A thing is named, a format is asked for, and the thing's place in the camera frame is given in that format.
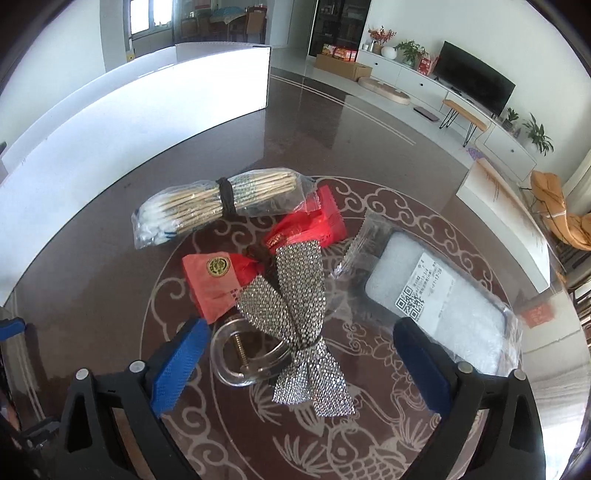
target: qr code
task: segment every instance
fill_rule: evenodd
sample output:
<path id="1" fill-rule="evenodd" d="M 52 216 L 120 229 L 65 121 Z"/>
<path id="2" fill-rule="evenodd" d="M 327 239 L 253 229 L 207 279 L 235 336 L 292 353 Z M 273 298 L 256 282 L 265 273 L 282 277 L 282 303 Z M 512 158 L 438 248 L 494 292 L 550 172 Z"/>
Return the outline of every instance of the qr code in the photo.
<path id="1" fill-rule="evenodd" d="M 417 320 L 423 311 L 425 301 L 421 299 L 411 287 L 406 285 L 396 300 L 396 306 L 413 320 Z"/>

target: cardboard box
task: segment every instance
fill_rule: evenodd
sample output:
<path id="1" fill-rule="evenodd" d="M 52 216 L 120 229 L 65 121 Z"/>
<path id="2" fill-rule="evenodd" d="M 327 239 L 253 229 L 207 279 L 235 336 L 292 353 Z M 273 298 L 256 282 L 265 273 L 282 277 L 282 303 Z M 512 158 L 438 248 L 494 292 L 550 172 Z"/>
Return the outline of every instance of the cardboard box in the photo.
<path id="1" fill-rule="evenodd" d="M 314 67 L 355 82 L 361 77 L 369 77 L 371 75 L 371 67 L 361 65 L 354 61 L 343 61 L 341 59 L 329 57 L 328 55 L 316 56 Z"/>

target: window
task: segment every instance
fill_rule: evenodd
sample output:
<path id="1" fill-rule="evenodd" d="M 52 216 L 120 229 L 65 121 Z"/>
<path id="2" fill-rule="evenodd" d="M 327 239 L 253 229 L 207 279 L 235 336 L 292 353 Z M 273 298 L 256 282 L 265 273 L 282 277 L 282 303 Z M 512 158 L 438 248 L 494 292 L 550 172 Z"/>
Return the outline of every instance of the window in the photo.
<path id="1" fill-rule="evenodd" d="M 132 35 L 167 25 L 173 19 L 173 0 L 131 0 L 129 19 Z"/>
<path id="2" fill-rule="evenodd" d="M 131 34 L 149 29 L 150 17 L 148 3 L 150 0 L 131 0 L 129 16 L 131 17 Z"/>
<path id="3" fill-rule="evenodd" d="M 166 25 L 173 19 L 173 0 L 152 0 L 154 2 L 154 24 Z"/>

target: brass screw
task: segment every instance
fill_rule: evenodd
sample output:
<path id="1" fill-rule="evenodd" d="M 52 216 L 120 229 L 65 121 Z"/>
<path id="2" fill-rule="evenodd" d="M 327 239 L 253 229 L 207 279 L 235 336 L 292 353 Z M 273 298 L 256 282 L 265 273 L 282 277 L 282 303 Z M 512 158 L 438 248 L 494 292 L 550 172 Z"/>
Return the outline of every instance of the brass screw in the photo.
<path id="1" fill-rule="evenodd" d="M 232 341 L 234 342 L 234 347 L 236 347 L 236 353 L 240 358 L 240 363 L 243 367 L 248 365 L 248 357 L 246 356 L 246 352 L 244 351 L 244 346 L 242 344 L 242 340 L 240 339 L 240 335 L 232 335 Z"/>

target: glass door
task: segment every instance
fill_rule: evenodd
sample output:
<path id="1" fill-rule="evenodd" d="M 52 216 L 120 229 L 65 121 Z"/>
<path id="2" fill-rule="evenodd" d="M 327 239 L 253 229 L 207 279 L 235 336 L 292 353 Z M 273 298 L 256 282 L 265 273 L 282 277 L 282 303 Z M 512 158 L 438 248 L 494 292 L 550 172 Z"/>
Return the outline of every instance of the glass door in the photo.
<path id="1" fill-rule="evenodd" d="M 308 54 L 316 57 L 325 43 L 336 45 L 345 0 L 319 0 Z"/>
<path id="2" fill-rule="evenodd" d="M 359 49 L 371 0 L 343 0 L 336 45 Z"/>

